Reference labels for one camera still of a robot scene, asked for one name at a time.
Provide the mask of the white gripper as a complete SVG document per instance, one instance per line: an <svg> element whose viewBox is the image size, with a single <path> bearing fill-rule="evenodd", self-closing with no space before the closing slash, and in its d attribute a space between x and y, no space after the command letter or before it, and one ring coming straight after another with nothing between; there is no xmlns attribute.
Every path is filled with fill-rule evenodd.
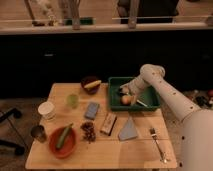
<svg viewBox="0 0 213 171"><path fill-rule="evenodd" d="M141 77L137 76L126 84L131 95L131 106L137 103L138 95L148 86L148 83Z"/></svg>

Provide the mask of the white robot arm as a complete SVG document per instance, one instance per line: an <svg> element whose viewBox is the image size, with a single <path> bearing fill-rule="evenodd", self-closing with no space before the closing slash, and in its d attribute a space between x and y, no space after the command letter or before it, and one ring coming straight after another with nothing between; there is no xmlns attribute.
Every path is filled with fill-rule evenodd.
<svg viewBox="0 0 213 171"><path fill-rule="evenodd" d="M165 69L144 64L140 74L124 84L133 96L152 86L182 123L179 171L213 171L213 110L203 109L164 80Z"/></svg>

